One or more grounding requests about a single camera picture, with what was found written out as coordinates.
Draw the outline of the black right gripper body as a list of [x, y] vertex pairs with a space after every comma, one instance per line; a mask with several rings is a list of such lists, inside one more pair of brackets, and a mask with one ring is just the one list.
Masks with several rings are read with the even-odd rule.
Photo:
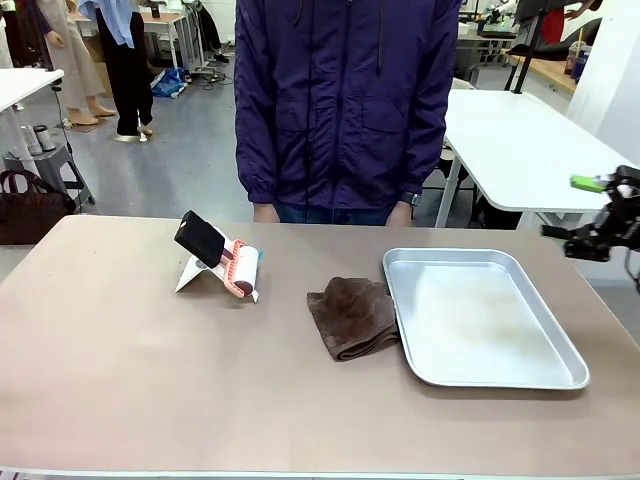
[[639, 190], [606, 188], [609, 199], [594, 219], [597, 246], [639, 245]]

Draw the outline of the person's left hand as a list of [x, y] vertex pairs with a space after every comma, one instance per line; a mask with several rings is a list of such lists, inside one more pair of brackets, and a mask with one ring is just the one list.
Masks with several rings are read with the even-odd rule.
[[406, 202], [398, 202], [390, 212], [386, 225], [389, 227], [410, 227], [412, 225], [412, 206]]

